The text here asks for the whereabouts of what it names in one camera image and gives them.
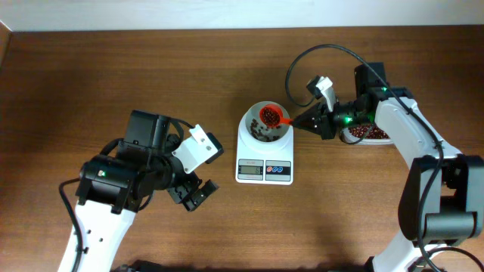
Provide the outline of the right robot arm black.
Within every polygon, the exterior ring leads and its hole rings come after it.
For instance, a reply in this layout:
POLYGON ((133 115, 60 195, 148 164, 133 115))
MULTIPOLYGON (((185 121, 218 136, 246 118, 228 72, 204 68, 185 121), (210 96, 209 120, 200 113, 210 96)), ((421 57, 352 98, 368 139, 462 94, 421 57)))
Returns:
POLYGON ((409 167, 399 202, 399 232, 366 271, 437 271, 432 258, 459 252, 483 230, 483 159, 468 156, 441 137, 406 88, 391 88, 383 64, 355 68, 356 99, 340 103, 329 78, 316 76, 307 89, 317 99, 293 127, 332 139, 338 131, 375 125, 409 167))

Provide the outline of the orange measuring scoop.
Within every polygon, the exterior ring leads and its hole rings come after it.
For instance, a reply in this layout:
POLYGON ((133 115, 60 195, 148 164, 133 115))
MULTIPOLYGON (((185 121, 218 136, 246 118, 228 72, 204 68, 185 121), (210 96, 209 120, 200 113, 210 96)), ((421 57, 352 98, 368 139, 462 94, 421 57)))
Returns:
POLYGON ((275 104, 267 104, 259 111, 259 118, 269 128, 292 125, 293 120, 284 117, 282 109, 275 104))

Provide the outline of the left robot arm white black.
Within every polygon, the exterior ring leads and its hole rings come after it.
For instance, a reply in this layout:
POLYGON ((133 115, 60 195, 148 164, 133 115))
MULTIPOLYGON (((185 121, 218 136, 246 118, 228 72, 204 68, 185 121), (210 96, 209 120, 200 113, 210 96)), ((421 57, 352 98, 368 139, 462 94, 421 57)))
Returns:
POLYGON ((73 225, 61 271, 109 271, 135 216, 155 191, 196 210, 218 186, 195 173, 223 154, 220 142, 199 125, 148 113, 131 112, 126 134, 85 162, 76 178, 75 205, 61 183, 60 197, 73 225))

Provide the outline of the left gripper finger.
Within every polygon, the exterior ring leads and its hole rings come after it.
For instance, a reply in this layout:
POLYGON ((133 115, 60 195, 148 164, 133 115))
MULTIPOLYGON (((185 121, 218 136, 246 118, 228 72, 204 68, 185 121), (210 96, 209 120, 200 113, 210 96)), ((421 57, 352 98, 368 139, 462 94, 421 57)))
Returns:
POLYGON ((208 180, 201 188, 197 189, 191 197, 194 206, 200 206, 208 197, 218 190, 218 184, 208 180))
POLYGON ((193 195, 189 196, 187 199, 183 200, 181 204, 185 207, 188 212, 195 211, 200 204, 200 196, 193 195))

